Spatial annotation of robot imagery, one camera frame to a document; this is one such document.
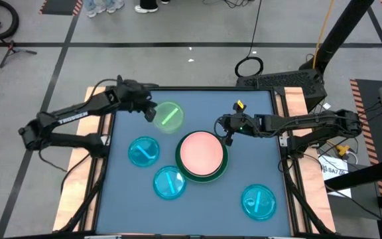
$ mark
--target yellow tag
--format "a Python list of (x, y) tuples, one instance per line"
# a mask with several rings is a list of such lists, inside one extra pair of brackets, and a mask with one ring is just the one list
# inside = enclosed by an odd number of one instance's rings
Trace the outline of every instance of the yellow tag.
[(241, 100), (238, 100), (237, 104), (238, 104), (238, 106), (239, 106), (241, 109), (244, 108), (244, 105), (243, 105), (243, 103), (241, 103)]

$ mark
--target shoe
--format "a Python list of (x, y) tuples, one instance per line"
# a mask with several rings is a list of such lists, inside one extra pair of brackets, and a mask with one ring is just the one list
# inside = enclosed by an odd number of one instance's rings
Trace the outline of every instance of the shoe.
[(156, 9), (143, 9), (140, 5), (135, 6), (135, 11), (137, 13), (154, 13), (158, 9), (159, 8), (156, 8)]
[(101, 6), (95, 6), (94, 9), (92, 9), (91, 11), (88, 11), (86, 13), (86, 15), (89, 17), (89, 18), (93, 18), (94, 16), (96, 16), (98, 13), (102, 13), (106, 10), (105, 7), (101, 7)]
[(125, 5), (125, 2), (122, 0), (116, 0), (112, 7), (107, 9), (108, 13), (114, 13), (116, 10), (122, 8)]

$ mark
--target petri dish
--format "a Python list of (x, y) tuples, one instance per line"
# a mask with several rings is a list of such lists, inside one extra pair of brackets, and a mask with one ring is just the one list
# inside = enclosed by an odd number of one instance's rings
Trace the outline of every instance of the petri dish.
[(174, 102), (163, 102), (155, 108), (154, 125), (163, 133), (176, 132), (184, 122), (184, 110)]
[(241, 196), (241, 206), (250, 218), (265, 221), (275, 214), (277, 200), (268, 187), (254, 184), (244, 190)]
[(207, 131), (194, 131), (176, 147), (176, 164), (190, 180), (206, 183), (220, 177), (227, 167), (227, 149)]
[(154, 191), (165, 200), (174, 200), (180, 197), (185, 191), (185, 186), (185, 178), (175, 166), (163, 167), (154, 176)]
[(148, 167), (159, 158), (160, 146), (152, 137), (139, 137), (131, 143), (127, 154), (134, 165)]

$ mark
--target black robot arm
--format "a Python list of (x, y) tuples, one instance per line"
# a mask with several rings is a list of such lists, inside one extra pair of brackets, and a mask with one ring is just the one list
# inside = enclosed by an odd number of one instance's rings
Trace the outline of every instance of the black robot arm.
[(226, 131), (221, 137), (228, 146), (232, 144), (232, 135), (241, 133), (252, 137), (281, 136), (288, 130), (313, 128), (312, 133), (305, 136), (291, 136), (281, 138), (281, 148), (292, 157), (302, 157), (307, 147), (319, 143), (325, 144), (328, 139), (342, 137), (356, 137), (361, 130), (361, 122), (356, 113), (348, 110), (324, 111), (319, 114), (308, 114), (294, 117), (281, 117), (256, 114), (254, 117), (244, 113), (246, 105), (235, 103), (235, 114), (224, 114), (215, 123), (220, 124)]
[(83, 147), (92, 157), (104, 157), (107, 155), (108, 147), (97, 133), (82, 136), (52, 131), (60, 125), (87, 116), (103, 116), (117, 110), (144, 112), (145, 119), (151, 122), (156, 114), (154, 107), (157, 104), (151, 101), (147, 85), (134, 80), (122, 80), (120, 76), (113, 81), (117, 82), (116, 86), (90, 96), (84, 103), (50, 113), (37, 113), (36, 119), (19, 129), (26, 149), (34, 151), (48, 146)]

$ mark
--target gray floor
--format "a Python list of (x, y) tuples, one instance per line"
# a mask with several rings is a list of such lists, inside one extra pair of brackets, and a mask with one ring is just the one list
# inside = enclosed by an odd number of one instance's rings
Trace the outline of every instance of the gray floor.
[[(244, 8), (229, 9), (223, 3), (203, 5), (201, 1), (172, 0), (159, 12), (138, 15), (136, 0), (127, 1), (120, 12), (89, 19), (82, 11), (72, 42), (249, 42), (258, 1)], [(16, 7), (21, 25), (13, 37), (17, 42), (64, 42), (72, 17), (39, 15), (43, 2), (7, 0)], [(337, 0), (327, 32), (346, 6)], [(328, 10), (323, 0), (264, 0), (255, 42), (314, 43)], [(375, 1), (373, 11), (382, 28), (382, 6)], [(364, 16), (346, 42), (381, 43), (371, 19)], [(12, 56), (0, 69), (0, 218), (17, 176), (25, 150), (17, 130), (39, 111), (61, 48), (33, 48), (38, 55)], [(142, 82), (171, 86), (233, 86), (235, 64), (248, 48), (166, 47), (166, 48), (69, 48), (64, 59), (48, 110), (81, 102), (84, 91), (103, 78), (122, 74)], [(254, 48), (265, 61), (264, 73), (296, 70), (313, 48)], [(0, 60), (5, 53), (0, 48)], [(246, 63), (242, 74), (255, 65)], [(342, 48), (325, 72), (326, 101), (332, 109), (355, 110), (349, 88), (350, 78), (382, 80), (382, 48)], [(76, 132), (77, 124), (63, 131)], [(46, 149), (43, 155), (67, 167), (69, 149)], [(359, 162), (367, 165), (367, 152), (359, 138)], [(60, 199), (64, 174), (32, 156), (5, 236), (49, 233)], [(375, 222), (334, 215), (339, 232), (358, 236), (376, 235)]]

